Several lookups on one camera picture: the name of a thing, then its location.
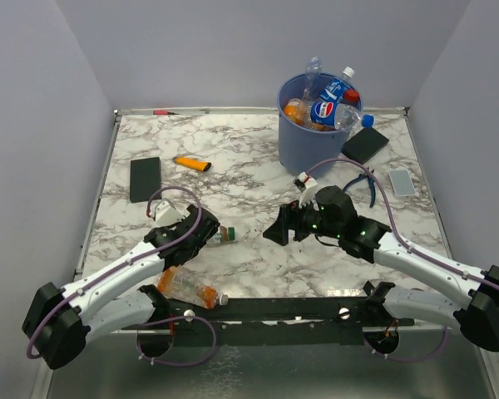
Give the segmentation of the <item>orange bottle white cap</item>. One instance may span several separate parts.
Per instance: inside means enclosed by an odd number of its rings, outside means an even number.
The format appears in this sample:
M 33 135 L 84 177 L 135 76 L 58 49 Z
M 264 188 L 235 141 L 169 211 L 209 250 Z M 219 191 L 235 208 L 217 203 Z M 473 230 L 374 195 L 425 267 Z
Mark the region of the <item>orange bottle white cap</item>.
M 204 284 L 193 272 L 184 266 L 172 266 L 162 275 L 157 284 L 166 297 L 204 309 L 225 306 L 229 302 L 227 294 Z

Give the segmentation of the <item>small orange juice bottle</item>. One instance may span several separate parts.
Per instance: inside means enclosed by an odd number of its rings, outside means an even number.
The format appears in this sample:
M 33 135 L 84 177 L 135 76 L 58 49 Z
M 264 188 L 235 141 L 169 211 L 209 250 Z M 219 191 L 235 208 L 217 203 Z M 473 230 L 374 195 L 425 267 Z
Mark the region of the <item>small orange juice bottle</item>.
M 314 123 L 310 119 L 307 103 L 299 98 L 289 100 L 284 107 L 284 114 L 296 125 L 315 130 Z

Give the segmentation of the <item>Pepsi bottle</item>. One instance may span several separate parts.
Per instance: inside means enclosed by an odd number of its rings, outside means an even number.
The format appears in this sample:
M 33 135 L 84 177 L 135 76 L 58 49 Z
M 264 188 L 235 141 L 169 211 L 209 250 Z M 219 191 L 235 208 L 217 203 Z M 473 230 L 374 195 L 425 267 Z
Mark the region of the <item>Pepsi bottle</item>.
M 374 124 L 374 116 L 362 113 L 355 106 L 329 101 L 315 101 L 309 117 L 313 123 L 343 132 L 351 132 L 357 126 L 370 128 Z

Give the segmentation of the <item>blue label water bottle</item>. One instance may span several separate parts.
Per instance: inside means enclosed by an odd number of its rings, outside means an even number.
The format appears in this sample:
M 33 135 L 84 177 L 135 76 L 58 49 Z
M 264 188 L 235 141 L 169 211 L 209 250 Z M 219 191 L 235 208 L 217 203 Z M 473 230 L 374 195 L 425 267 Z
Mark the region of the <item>blue label water bottle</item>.
M 326 102 L 340 102 L 346 90 L 352 88 L 351 80 L 355 70 L 346 66 L 340 76 L 335 76 L 319 94 L 319 99 Z

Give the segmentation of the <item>red cap tea bottle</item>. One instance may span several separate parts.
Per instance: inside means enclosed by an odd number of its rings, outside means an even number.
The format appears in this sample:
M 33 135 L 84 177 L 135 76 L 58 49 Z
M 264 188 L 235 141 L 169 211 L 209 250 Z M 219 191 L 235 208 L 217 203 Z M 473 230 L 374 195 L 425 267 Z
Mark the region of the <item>red cap tea bottle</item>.
M 360 100 L 359 93 L 354 89 L 347 89 L 343 94 L 342 103 L 345 105 L 350 105 L 356 107 Z

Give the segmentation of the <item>small clear crushed bottle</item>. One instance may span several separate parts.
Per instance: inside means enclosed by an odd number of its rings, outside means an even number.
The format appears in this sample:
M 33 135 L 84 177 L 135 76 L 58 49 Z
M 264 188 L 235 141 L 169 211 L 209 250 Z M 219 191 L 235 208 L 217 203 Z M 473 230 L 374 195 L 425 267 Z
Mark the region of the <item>small clear crushed bottle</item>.
M 304 73 L 304 93 L 302 97 L 304 101 L 312 101 L 316 97 L 314 93 L 316 92 L 316 86 L 319 83 L 322 69 L 323 63 L 319 57 L 312 57 L 309 60 Z

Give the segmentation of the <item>orange bottle front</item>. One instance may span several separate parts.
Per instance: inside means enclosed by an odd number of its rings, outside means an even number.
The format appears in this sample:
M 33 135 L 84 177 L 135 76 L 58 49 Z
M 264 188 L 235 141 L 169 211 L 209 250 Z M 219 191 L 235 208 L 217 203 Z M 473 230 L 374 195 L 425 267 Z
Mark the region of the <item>orange bottle front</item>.
M 304 104 L 289 102 L 283 109 L 284 114 L 295 124 L 304 122 Z

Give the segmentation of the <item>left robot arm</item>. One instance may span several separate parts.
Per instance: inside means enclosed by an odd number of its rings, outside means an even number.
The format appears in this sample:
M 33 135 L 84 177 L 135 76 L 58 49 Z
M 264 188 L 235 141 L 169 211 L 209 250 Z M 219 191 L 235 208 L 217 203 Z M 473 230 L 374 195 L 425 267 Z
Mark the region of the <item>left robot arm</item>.
M 220 227 L 208 210 L 189 205 L 178 222 L 155 227 L 127 254 L 61 288 L 42 285 L 22 323 L 27 356 L 57 370 L 86 345 L 122 328 L 158 328 L 172 315 L 169 300 L 146 283 L 172 266 L 193 259 Z

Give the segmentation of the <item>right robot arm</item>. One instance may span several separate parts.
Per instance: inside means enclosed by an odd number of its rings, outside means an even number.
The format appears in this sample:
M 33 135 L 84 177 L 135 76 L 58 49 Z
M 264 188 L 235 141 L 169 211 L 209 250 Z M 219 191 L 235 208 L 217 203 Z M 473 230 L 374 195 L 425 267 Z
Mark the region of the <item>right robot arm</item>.
M 285 246 L 308 236 L 335 239 L 348 255 L 392 268 L 430 287 L 428 292 L 390 286 L 365 305 L 367 319 L 384 325 L 413 318 L 458 330 L 490 352 L 499 352 L 499 267 L 460 264 L 398 237 L 394 229 L 357 213 L 337 186 L 319 190 L 312 204 L 282 204 L 264 238 Z

